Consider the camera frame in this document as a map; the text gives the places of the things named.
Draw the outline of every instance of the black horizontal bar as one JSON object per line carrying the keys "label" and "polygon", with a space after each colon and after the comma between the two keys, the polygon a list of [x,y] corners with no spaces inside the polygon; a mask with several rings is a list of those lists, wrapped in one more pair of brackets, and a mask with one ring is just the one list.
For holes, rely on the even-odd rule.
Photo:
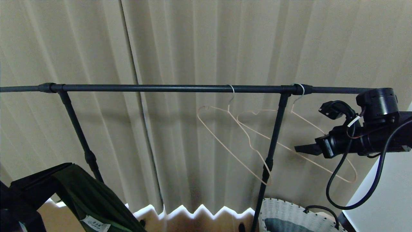
{"label": "black horizontal bar", "polygon": [[[37,86],[10,86],[0,87],[0,92],[44,92],[49,88],[52,92],[232,92],[230,85],[64,85],[47,84]],[[344,88],[344,87],[312,87],[305,86],[305,94],[309,93],[342,93],[359,94],[370,88]],[[233,85],[235,92],[245,93],[291,93],[302,94],[298,85]]]}

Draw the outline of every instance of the garment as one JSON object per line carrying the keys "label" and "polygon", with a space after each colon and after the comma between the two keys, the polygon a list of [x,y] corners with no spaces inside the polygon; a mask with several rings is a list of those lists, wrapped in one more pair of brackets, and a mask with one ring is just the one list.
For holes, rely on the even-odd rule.
{"label": "garment", "polygon": [[73,164],[53,174],[62,185],[56,192],[87,232],[144,232],[129,209],[105,184]]}

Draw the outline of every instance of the black camera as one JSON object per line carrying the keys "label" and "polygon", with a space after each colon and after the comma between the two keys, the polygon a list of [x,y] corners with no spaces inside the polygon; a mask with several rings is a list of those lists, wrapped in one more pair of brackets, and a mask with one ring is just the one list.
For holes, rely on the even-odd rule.
{"label": "black camera", "polygon": [[[319,112],[330,119],[346,116],[343,125],[334,127],[328,135],[315,139],[315,144],[295,146],[296,152],[320,155],[327,159],[345,153],[349,141],[349,153],[367,156],[382,152],[392,131],[405,121],[412,120],[412,112],[399,111],[398,100],[392,88],[373,89],[356,97],[362,109],[358,115],[343,101],[330,101],[322,104]],[[363,117],[363,126],[358,119]],[[354,124],[354,135],[349,128]],[[388,152],[408,152],[412,147],[412,125],[409,123],[399,130],[391,140]]]}

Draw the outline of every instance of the clothes rack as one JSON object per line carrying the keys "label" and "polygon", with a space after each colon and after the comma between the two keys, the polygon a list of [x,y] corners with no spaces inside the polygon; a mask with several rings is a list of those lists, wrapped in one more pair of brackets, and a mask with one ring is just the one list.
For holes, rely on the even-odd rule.
{"label": "clothes rack", "polygon": [[[273,128],[272,139],[270,142],[267,158],[265,159],[269,170],[272,170],[273,155],[276,149],[276,142],[278,140],[280,128],[282,125],[283,114],[285,112],[288,99],[291,95],[305,95],[312,93],[330,93],[330,94],[359,94],[371,88],[346,88],[346,87],[314,87],[311,85],[303,85],[304,92],[300,85],[66,85],[55,83],[44,83],[41,85],[31,86],[8,86],[0,87],[0,92],[45,92],[58,93],[63,104],[66,107],[67,113],[72,121],[73,127],[79,138],[79,141],[84,150],[84,158],[90,166],[95,178],[103,182],[100,174],[96,156],[93,154],[86,137],[82,131],[82,127],[76,116],[75,110],[71,104],[68,92],[236,92],[236,93],[279,93],[281,94],[278,106],[278,112]],[[263,168],[262,180],[267,182],[269,172]],[[257,198],[257,206],[253,217],[251,231],[254,232],[258,224],[258,216],[260,207],[265,195],[266,185],[260,185],[259,195]]]}

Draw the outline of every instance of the curtain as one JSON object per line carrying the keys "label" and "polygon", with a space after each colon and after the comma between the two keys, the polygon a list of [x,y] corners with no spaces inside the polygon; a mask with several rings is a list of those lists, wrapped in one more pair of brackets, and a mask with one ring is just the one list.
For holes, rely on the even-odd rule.
{"label": "curtain", "polygon": [[[391,87],[400,110],[412,100],[412,2],[403,1],[1,1],[2,86],[64,84],[209,84]],[[70,92],[105,183],[134,212],[203,204],[238,213],[255,207],[260,182],[197,120],[203,105],[225,108],[231,93]],[[1,93],[1,165],[12,180],[63,162],[90,172],[58,95]],[[279,142],[314,142],[316,129],[289,114]],[[329,131],[342,124],[318,108],[355,95],[305,95],[294,111]],[[278,94],[236,93],[231,112],[277,109]],[[263,162],[228,114],[202,120],[253,172]],[[270,136],[276,113],[242,114]],[[265,158],[269,140],[250,132]],[[338,159],[307,158],[333,170]],[[335,179],[345,204],[373,160],[348,156],[356,183]],[[339,175],[352,180],[345,162]],[[278,146],[266,196],[333,208],[330,173]]]}

